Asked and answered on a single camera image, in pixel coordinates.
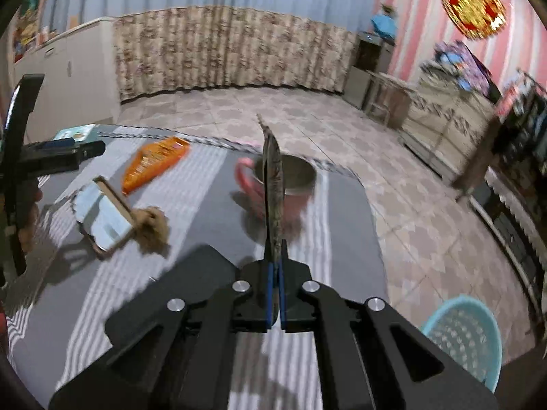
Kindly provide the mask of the orange snack bag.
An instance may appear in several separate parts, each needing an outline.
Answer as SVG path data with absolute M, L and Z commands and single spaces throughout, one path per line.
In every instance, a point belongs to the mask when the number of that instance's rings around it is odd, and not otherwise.
M 176 165 L 190 151 L 190 143 L 171 136 L 142 146 L 127 167 L 121 192 L 129 195 Z

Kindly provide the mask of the camouflage wrapper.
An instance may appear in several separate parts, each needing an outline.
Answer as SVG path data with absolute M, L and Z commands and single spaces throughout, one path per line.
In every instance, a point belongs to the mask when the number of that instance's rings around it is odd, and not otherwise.
M 266 203 L 266 220 L 268 222 L 267 234 L 272 262 L 276 263 L 281 260 L 283 241 L 285 188 L 282 153 L 274 133 L 264 121 L 262 115 L 258 114 L 257 119 L 264 137 L 262 147 L 262 183 Z

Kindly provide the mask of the teal tissue box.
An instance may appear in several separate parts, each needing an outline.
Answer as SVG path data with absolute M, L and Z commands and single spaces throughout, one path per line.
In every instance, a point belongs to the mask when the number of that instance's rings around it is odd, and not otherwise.
M 95 124 L 87 124 L 67 129 L 62 129 L 54 137 L 55 140 L 73 139 L 75 142 L 84 142 L 95 129 Z

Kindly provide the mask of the white low cabinet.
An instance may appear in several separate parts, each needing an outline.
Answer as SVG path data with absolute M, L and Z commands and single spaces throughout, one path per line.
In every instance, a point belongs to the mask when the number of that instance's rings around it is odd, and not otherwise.
M 121 101 L 116 79 L 113 18 L 97 18 L 43 43 L 12 66 L 12 82 L 41 73 L 43 84 L 25 132 L 42 142 L 62 129 L 114 123 Z

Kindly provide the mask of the black flat case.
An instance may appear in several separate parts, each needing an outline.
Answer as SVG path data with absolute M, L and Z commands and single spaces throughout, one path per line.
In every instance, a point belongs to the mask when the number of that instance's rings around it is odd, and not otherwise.
M 185 304 L 206 301 L 214 291 L 234 282 L 238 276 L 236 265 L 212 246 L 201 244 L 110 315 L 105 322 L 105 333 L 111 344 L 120 343 L 165 308 L 169 300 L 182 299 Z

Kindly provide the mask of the crumpled brown paper ball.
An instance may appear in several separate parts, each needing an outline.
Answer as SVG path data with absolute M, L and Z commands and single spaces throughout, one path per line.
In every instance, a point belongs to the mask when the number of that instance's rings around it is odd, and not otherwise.
M 170 227 L 168 218 L 156 206 L 135 208 L 132 210 L 134 219 L 134 239 L 139 244 L 143 254 L 161 253 L 168 244 Z

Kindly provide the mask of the blue floral curtain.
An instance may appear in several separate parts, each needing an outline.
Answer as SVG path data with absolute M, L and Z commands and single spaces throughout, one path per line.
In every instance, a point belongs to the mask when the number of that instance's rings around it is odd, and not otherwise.
M 114 20 L 121 99 L 224 86 L 343 88 L 375 0 L 45 0 L 40 28 Z

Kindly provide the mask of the pink metal cup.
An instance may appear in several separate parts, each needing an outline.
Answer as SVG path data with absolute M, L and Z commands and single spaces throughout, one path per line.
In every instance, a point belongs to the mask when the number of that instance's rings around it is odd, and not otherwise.
M 284 221 L 290 223 L 298 220 L 306 209 L 315 190 L 317 171 L 309 161 L 292 154 L 284 154 L 282 164 L 285 183 Z M 250 200 L 253 212 L 263 218 L 262 158 L 239 158 L 235 166 L 235 179 Z

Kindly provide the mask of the low TV bench lace cover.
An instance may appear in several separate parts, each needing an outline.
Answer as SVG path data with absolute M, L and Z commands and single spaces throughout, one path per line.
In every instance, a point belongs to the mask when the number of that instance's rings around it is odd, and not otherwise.
M 532 327 L 541 338 L 546 332 L 546 230 L 534 220 L 517 187 L 494 167 L 470 194 L 469 204 L 510 259 L 530 302 Z

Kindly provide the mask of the cloth covered cabinet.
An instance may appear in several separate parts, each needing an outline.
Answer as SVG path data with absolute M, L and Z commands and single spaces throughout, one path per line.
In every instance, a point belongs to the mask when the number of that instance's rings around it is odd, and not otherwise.
M 464 174 L 493 116 L 483 94 L 465 90 L 441 69 L 424 69 L 401 125 L 401 142 L 451 184 Z

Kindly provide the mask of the small wooden side table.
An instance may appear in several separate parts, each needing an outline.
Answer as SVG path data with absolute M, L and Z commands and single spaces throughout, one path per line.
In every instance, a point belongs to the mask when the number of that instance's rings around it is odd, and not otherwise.
M 365 115 L 381 119 L 385 129 L 401 129 L 410 111 L 415 85 L 383 72 L 369 71 L 368 74 L 370 89 L 364 105 Z

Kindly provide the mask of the clothes rack with garments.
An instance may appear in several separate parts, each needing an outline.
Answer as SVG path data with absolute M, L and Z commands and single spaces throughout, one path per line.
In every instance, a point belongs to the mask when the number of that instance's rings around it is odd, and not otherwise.
M 546 89 L 529 73 L 518 69 L 495 104 L 494 115 L 465 165 L 451 184 L 456 199 L 469 196 L 492 166 L 509 176 L 526 161 L 531 182 L 523 196 L 546 192 Z

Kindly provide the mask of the grey water dispenser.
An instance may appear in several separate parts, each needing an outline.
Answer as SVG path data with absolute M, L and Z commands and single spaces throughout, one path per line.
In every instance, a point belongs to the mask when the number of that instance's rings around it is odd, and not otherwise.
M 372 75 L 386 73 L 391 63 L 395 44 L 381 36 L 360 31 L 351 56 L 349 72 L 342 98 L 353 107 L 364 108 L 372 84 Z

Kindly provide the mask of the pile of colourful clothes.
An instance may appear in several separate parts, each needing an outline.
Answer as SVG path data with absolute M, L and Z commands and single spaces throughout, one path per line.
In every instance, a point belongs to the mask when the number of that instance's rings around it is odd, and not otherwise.
M 434 51 L 432 58 L 420 64 L 423 72 L 439 71 L 450 76 L 461 89 L 481 93 L 492 104 L 501 99 L 501 92 L 493 81 L 491 72 L 464 42 L 457 40 L 454 43 L 436 43 Z

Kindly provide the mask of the red gold wall ornament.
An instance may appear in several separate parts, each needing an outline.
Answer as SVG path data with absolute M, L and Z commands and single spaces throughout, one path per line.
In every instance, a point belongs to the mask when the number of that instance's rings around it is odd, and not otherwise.
M 462 35 L 482 40 L 497 35 L 506 24 L 501 0 L 441 0 L 443 9 Z

